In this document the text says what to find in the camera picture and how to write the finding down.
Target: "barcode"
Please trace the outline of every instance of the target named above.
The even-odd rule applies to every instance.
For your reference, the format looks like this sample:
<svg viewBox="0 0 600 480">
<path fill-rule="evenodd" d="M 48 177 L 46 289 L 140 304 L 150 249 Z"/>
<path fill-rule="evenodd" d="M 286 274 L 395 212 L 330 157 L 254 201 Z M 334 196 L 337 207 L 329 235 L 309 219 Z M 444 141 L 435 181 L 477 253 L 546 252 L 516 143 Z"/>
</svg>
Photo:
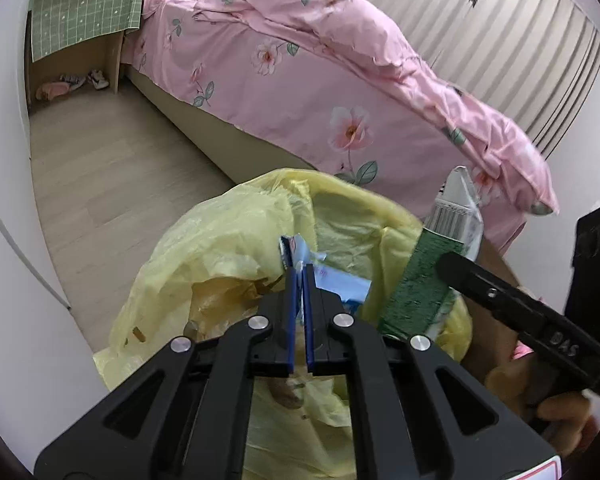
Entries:
<svg viewBox="0 0 600 480">
<path fill-rule="evenodd" d="M 436 202 L 435 209 L 427 219 L 425 227 L 439 235 L 462 241 L 461 237 L 464 233 L 468 213 L 465 209 L 455 209 L 447 204 Z"/>
</svg>

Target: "bed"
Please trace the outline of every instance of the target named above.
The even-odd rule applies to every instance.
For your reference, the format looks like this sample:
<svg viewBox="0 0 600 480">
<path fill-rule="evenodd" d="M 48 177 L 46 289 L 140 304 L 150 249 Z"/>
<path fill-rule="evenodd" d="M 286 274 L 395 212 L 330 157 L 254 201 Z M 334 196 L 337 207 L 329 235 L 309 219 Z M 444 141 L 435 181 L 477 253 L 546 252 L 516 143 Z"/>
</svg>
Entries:
<svg viewBox="0 0 600 480">
<path fill-rule="evenodd" d="M 525 134 L 437 79 L 364 0 L 144 0 L 142 16 L 126 75 L 236 183 L 313 168 L 424 218 L 464 165 L 502 251 L 525 214 L 557 211 Z"/>
</svg>

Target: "wooden floor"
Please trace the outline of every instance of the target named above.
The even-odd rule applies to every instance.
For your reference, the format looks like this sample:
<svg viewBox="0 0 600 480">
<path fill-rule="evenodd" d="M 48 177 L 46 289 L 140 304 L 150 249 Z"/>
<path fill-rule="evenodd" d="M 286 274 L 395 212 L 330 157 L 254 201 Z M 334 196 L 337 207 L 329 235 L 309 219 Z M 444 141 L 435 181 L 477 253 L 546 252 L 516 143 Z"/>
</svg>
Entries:
<svg viewBox="0 0 600 480">
<path fill-rule="evenodd" d="M 232 183 L 128 81 L 77 91 L 30 117 L 40 222 L 94 351 L 164 231 Z"/>
</svg>

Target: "floral bedding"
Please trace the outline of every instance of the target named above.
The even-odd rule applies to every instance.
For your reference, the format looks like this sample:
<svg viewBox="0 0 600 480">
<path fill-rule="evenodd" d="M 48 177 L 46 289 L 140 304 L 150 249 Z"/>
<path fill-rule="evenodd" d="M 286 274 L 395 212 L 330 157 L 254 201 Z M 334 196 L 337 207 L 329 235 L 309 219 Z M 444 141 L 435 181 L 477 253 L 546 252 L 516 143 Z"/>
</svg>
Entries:
<svg viewBox="0 0 600 480">
<path fill-rule="evenodd" d="M 365 0 L 144 0 L 142 16 L 123 62 L 420 218 L 459 164 L 472 169 L 485 234 L 501 249 L 525 212 L 557 210 L 524 132 L 438 79 Z"/>
</svg>

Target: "white sticker with red border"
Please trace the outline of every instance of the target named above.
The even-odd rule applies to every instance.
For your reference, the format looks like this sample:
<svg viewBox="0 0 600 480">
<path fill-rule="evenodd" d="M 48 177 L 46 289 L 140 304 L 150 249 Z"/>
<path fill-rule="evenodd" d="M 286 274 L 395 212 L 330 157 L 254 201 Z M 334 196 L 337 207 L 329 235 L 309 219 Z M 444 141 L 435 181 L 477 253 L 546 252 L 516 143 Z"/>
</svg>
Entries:
<svg viewBox="0 0 600 480">
<path fill-rule="evenodd" d="M 509 480 L 558 480 L 562 476 L 560 457 L 554 456 L 551 460 L 541 463 L 538 467 L 526 473 L 514 476 Z"/>
</svg>

